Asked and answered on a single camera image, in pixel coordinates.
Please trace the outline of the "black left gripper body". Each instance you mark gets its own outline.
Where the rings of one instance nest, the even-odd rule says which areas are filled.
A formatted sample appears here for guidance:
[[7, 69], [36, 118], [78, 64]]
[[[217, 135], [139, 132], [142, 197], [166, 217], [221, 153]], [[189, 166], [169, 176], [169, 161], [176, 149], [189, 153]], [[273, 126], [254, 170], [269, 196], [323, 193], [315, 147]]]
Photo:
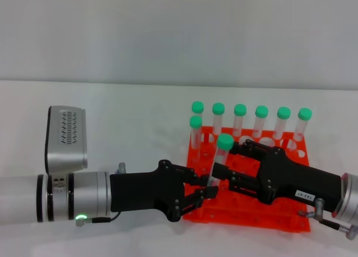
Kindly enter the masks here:
[[110, 175], [111, 212], [159, 210], [170, 222], [182, 216], [185, 183], [196, 180], [193, 169], [161, 160], [146, 173]]

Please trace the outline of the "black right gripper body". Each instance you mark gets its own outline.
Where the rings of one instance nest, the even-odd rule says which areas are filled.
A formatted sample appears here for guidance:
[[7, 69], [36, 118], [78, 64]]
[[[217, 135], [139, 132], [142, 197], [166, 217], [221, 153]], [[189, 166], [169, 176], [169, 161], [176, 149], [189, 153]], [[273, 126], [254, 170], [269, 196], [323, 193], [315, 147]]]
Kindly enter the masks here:
[[333, 212], [341, 200], [341, 177], [289, 159], [280, 147], [267, 147], [258, 170], [258, 199], [271, 204], [284, 197], [313, 206], [324, 200], [324, 210]]

